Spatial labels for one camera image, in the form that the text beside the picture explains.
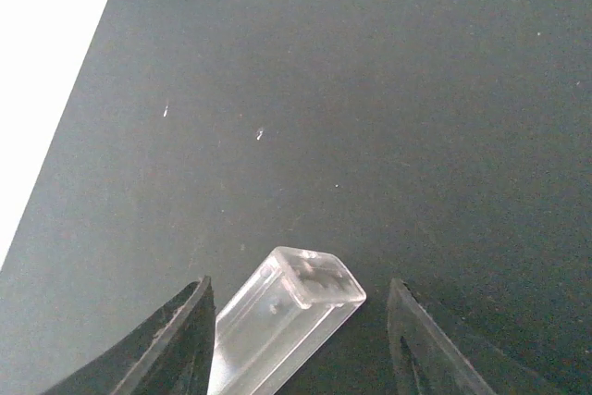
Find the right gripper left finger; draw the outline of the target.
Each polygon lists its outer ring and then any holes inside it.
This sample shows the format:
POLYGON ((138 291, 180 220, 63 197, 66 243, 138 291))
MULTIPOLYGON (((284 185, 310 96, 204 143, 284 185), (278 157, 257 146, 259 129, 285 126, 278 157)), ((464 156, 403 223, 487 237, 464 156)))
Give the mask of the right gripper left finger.
POLYGON ((46 394, 205 394, 216 328, 211 278, 188 284, 46 394))

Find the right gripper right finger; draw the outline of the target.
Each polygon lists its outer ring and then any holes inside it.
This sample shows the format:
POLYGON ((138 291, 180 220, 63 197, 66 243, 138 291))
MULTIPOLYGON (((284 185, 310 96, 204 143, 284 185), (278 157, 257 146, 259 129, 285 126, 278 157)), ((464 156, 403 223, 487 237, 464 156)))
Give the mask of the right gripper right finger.
POLYGON ((389 283, 388 342, 398 394, 561 393, 399 278, 389 283))

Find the clear plastic battery box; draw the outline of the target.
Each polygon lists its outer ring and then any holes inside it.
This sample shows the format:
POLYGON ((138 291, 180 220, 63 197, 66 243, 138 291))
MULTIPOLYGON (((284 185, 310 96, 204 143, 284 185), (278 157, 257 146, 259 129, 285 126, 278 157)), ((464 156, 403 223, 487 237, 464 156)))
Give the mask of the clear plastic battery box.
POLYGON ((209 393, 276 393, 365 300, 337 256, 278 246, 216 317, 209 393))

